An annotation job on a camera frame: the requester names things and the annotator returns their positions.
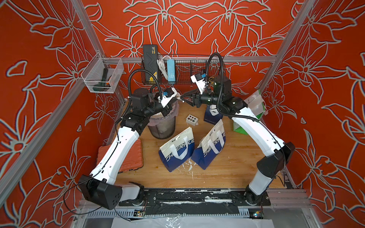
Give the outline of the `green and white tote bag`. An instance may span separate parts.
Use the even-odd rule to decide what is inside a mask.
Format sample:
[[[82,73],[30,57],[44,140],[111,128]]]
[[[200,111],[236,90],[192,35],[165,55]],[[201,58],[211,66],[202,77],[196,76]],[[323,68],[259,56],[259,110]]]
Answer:
[[[255,91],[248,98],[246,98],[244,102],[248,105],[253,114],[260,120],[266,109],[261,95],[261,90],[258,89]],[[248,135],[248,133],[236,122],[233,122],[233,131],[243,135]]]

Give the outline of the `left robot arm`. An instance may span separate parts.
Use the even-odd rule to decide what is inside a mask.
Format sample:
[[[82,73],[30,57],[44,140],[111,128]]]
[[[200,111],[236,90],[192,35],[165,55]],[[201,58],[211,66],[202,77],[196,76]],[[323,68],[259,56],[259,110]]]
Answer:
[[[161,89],[158,82],[154,85],[158,92],[154,96],[145,88],[135,91],[128,88],[128,104],[117,124],[117,136],[106,154],[89,175],[82,175],[78,186],[84,198],[98,206],[113,210],[120,202],[139,200],[143,186],[134,182],[116,186],[120,167],[128,152],[139,139],[153,115],[167,116],[173,109],[179,93],[174,87]]]

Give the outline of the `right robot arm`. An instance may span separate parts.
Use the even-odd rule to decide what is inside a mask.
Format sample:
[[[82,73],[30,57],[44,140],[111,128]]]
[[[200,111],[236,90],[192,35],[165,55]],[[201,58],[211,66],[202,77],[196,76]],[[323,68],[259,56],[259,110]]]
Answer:
[[[211,87],[208,82],[209,66],[214,57],[219,60],[220,72]],[[201,74],[191,76],[197,89],[181,95],[180,99],[197,108],[203,104],[215,105],[219,114],[242,127],[262,150],[264,157],[257,162],[258,170],[244,194],[246,203],[255,206],[261,202],[276,175],[285,168],[295,146],[277,137],[255,116],[243,99],[232,95],[232,83],[226,77],[225,70],[222,56],[218,52],[211,54]]]

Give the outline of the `small navy paper bag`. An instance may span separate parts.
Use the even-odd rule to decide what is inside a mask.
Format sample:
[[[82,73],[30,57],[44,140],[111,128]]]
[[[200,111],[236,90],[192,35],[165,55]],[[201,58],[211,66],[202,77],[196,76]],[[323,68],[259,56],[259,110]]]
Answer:
[[[223,118],[223,115],[220,114],[217,110],[217,106],[207,105],[205,114],[204,114],[204,121],[213,125],[216,125],[221,119]]]

